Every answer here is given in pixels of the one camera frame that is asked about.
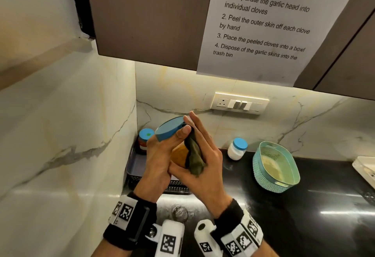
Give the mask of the person's left hand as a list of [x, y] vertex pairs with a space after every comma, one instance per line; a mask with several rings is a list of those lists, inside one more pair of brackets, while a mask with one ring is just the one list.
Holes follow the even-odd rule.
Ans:
[[134, 189], [139, 198], [156, 203], [171, 180], [168, 172], [172, 151], [164, 150], [164, 141], [159, 142], [153, 135], [147, 142], [147, 160], [145, 172]]

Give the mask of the person's right hand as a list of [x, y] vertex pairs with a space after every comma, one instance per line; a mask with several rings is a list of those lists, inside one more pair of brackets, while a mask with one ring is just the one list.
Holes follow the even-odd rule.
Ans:
[[[184, 116], [184, 121], [193, 127], [190, 112], [189, 116]], [[205, 162], [203, 172], [198, 177], [193, 175], [193, 181], [182, 183], [206, 206], [213, 218], [217, 219], [232, 202], [232, 197], [225, 192], [223, 185], [223, 157], [221, 153], [221, 156], [203, 155], [203, 159]]]

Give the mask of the blue lid jar orange contents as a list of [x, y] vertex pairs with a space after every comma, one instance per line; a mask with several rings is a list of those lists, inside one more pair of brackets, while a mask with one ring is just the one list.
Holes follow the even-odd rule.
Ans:
[[[185, 125], [186, 124], [183, 116], [175, 117], [159, 126], [155, 131], [155, 136], [159, 142], [167, 140]], [[178, 166], [185, 169], [188, 169], [190, 164], [190, 146], [188, 144], [188, 139], [189, 137], [175, 147], [171, 154], [171, 160]]]

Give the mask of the dark green cloth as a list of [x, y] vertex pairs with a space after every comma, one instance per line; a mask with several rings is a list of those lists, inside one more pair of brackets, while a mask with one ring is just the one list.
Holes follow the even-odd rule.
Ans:
[[184, 140], [184, 145], [188, 150], [184, 167], [188, 169], [192, 175], [198, 177], [203, 172], [205, 162], [203, 160], [202, 151], [196, 140], [193, 127], [188, 137]]

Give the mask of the person's left forearm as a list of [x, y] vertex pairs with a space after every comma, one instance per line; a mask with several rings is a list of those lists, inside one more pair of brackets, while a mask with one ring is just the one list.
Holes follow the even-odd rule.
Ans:
[[130, 257], [133, 251], [120, 249], [102, 239], [91, 257]]

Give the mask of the person's right forearm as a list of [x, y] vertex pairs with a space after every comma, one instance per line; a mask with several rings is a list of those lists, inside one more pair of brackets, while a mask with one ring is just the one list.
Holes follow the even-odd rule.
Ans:
[[265, 241], [262, 240], [258, 249], [251, 255], [251, 257], [279, 257], [274, 249]]

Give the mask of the black mesh basket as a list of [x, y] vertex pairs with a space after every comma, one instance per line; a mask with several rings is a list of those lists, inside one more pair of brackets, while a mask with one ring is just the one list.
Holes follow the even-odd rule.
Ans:
[[[125, 182], [125, 185], [128, 186], [130, 190], [134, 190], [139, 181], [130, 180], [128, 183]], [[164, 191], [166, 194], [177, 194], [177, 195], [189, 195], [191, 192], [189, 189], [183, 185], [177, 178], [172, 177], [168, 187]]]

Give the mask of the white jar with blue lid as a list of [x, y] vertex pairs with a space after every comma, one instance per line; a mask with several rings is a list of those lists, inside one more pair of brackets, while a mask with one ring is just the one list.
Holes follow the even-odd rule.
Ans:
[[228, 147], [227, 155], [231, 160], [240, 160], [248, 147], [247, 142], [242, 138], [234, 138]]

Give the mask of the blue lid jar green dot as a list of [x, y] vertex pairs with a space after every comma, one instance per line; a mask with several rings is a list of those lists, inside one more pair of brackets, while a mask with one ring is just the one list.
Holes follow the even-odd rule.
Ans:
[[147, 152], [147, 142], [154, 135], [154, 130], [150, 128], [143, 128], [139, 131], [136, 147], [140, 154], [146, 154]]

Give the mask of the small shiny metal object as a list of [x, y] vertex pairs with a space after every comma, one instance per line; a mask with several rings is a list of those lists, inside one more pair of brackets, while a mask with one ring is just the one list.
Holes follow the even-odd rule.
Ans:
[[182, 205], [175, 204], [171, 207], [173, 221], [185, 223], [189, 219], [189, 211]]

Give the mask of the lilac plastic tray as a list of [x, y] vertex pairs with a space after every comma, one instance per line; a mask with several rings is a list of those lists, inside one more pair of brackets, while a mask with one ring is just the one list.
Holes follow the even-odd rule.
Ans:
[[131, 149], [125, 170], [125, 182], [128, 183], [130, 180], [139, 181], [142, 178], [146, 169], [146, 160], [147, 155], [145, 152], [141, 152], [137, 148]]

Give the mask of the black left wristband with markers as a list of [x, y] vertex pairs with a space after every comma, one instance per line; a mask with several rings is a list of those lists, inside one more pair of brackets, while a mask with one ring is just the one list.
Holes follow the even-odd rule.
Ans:
[[156, 223], [156, 211], [156, 203], [139, 198], [134, 192], [121, 196], [108, 219], [104, 240], [122, 250], [135, 250]]

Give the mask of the black wristband with markers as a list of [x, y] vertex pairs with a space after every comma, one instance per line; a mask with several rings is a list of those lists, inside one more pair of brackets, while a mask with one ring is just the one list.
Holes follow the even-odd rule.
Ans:
[[134, 192], [121, 196], [108, 219], [104, 240], [122, 250], [135, 250], [156, 223], [156, 211], [156, 203], [139, 198]]
[[214, 220], [210, 236], [230, 257], [252, 257], [263, 241], [263, 231], [255, 219], [235, 199]]

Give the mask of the teal woven plastic basket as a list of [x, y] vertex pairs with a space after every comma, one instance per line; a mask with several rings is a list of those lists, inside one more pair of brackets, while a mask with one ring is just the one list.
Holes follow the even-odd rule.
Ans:
[[283, 146], [263, 141], [253, 158], [256, 182], [272, 193], [283, 193], [300, 183], [300, 174], [292, 154]]

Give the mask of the black right wristband with markers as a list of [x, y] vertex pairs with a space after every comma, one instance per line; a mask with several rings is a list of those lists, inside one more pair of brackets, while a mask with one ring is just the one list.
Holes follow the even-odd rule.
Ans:
[[263, 241], [263, 231], [255, 219], [235, 199], [214, 220], [210, 236], [230, 257], [252, 257]]

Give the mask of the white printed paper sheet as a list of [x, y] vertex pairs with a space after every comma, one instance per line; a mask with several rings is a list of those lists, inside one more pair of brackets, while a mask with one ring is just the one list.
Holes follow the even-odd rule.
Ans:
[[349, 0], [210, 0], [197, 74], [291, 87]]

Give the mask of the wide brown cabinet door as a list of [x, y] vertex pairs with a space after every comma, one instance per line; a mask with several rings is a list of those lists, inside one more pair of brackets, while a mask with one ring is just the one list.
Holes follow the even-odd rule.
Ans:
[[[210, 0], [89, 0], [102, 56], [197, 71]], [[293, 87], [313, 90], [375, 9], [349, 0]]]

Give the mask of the narrow brown cabinet door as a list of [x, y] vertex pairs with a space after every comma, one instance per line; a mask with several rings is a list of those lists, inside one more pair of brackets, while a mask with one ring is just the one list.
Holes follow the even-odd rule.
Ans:
[[314, 91], [375, 101], [375, 9]]

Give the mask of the white plastic tray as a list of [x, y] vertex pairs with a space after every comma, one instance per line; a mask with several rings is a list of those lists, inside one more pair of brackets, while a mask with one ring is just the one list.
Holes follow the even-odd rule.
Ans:
[[375, 191], [375, 157], [358, 156], [352, 166]]

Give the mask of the white wall switch socket panel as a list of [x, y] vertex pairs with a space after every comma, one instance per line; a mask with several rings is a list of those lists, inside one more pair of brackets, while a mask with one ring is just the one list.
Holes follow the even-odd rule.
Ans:
[[259, 116], [269, 102], [269, 99], [215, 92], [210, 109]]

